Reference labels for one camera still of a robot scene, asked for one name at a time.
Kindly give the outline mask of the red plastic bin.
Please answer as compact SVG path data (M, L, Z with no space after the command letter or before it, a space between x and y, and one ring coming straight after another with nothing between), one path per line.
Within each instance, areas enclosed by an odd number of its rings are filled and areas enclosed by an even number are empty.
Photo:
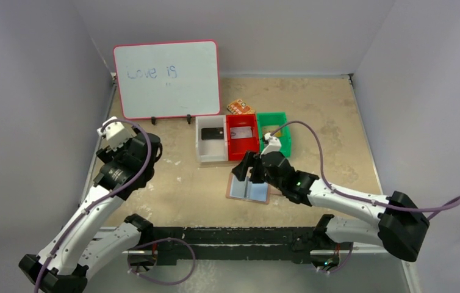
M247 151L258 152L260 143L255 114L227 115L228 160L240 161Z

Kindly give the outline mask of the white plastic bin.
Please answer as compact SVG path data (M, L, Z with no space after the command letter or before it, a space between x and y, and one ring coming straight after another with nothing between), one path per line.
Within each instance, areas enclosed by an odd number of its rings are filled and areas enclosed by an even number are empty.
M226 116L199 116L195 119L195 148L200 163L228 160Z

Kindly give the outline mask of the green plastic bin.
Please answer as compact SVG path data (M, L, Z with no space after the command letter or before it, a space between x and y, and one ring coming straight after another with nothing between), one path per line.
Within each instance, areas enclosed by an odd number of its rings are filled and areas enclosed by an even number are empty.
M284 112L261 112L256 114L257 128L259 131L259 149L262 151L265 148L263 141L264 135L267 132L272 132L280 126L287 123L287 117ZM292 136L288 126L282 128L275 133L281 142L280 152L285 157L291 157L292 154Z

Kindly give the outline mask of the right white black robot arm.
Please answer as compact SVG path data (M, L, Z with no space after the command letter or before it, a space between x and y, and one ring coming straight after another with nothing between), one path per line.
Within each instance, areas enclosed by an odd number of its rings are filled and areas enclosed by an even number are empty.
M249 151L231 173L238 181L267 183L292 203L349 215L350 219L334 216L325 222L326 237L336 243L376 245L414 262L429 228L429 220L408 195L375 195L327 183L321 176L295 169L278 151L265 155Z

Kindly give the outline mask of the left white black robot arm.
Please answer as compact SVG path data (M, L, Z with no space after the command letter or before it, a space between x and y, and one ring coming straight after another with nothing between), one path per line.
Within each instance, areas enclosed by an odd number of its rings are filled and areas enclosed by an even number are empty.
M152 133L137 133L115 151L106 146L96 152L103 166L78 210L45 248L19 262L35 292L83 292L113 258L143 243L143 231L151 224L137 215L103 238L94 237L131 193L152 179L161 152L160 137Z

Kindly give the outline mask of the gold credit card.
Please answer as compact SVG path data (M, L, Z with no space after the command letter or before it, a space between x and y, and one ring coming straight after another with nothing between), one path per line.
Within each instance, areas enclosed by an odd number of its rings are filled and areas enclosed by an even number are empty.
M267 128L265 128L265 132L266 133L269 132L270 134L273 134L276 137L282 137L283 136L282 130L277 131L278 128L279 128L279 125L270 125Z

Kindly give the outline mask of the silver credit card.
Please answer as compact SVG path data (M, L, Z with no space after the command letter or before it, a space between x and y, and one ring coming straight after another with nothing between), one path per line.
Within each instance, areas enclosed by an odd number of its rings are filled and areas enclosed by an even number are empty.
M246 139L253 137L253 131L250 126L241 126L230 128L231 139Z

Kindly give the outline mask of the orange spiral notebook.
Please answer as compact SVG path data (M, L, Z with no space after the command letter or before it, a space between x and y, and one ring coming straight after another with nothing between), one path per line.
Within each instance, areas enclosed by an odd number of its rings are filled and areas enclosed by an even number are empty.
M226 109L232 115L246 115L256 113L255 109L252 108L248 103L244 102L242 99L236 99L230 102Z

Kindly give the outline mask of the pink framed whiteboard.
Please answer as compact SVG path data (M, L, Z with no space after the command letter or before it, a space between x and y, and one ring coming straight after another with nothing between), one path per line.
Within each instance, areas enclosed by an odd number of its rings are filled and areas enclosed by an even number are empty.
M129 120L221 112L215 40L118 45L113 58L121 110Z

